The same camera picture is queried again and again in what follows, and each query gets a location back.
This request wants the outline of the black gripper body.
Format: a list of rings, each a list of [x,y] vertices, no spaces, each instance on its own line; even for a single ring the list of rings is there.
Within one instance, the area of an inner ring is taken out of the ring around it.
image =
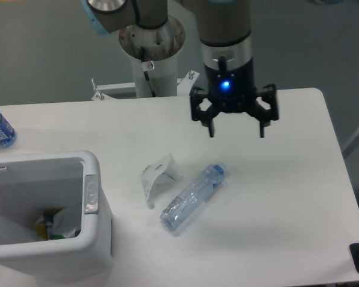
[[[253,59],[229,70],[227,58],[219,57],[217,69],[206,66],[205,71],[209,87],[208,96],[214,108],[226,114],[253,113],[257,98]]]

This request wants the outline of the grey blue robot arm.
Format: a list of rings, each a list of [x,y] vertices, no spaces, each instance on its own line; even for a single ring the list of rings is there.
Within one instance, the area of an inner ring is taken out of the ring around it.
[[[166,1],[83,1],[98,34],[119,33],[131,57],[138,97],[177,94],[175,56],[185,42],[179,20]],[[254,84],[249,1],[182,1],[196,19],[207,89],[190,89],[191,117],[214,134],[214,118],[246,113],[263,129],[278,120],[276,86]]]

